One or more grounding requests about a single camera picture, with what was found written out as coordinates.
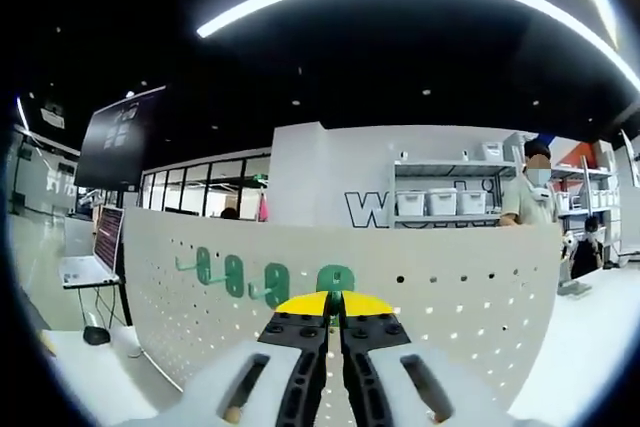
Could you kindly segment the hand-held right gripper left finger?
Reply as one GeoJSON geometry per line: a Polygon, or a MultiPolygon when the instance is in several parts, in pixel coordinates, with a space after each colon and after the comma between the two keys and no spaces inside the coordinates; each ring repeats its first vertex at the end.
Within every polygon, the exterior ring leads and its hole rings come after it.
{"type": "Polygon", "coordinates": [[[259,337],[199,371],[166,426],[311,426],[326,384],[330,294],[294,297],[259,337]]]}

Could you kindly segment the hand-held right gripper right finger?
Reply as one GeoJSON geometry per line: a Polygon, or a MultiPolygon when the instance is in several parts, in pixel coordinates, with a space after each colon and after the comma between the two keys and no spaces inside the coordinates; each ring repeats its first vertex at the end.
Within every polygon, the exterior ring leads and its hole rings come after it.
{"type": "Polygon", "coordinates": [[[358,426],[503,426],[481,379],[411,341],[384,301],[341,293],[343,379],[358,426]]]}

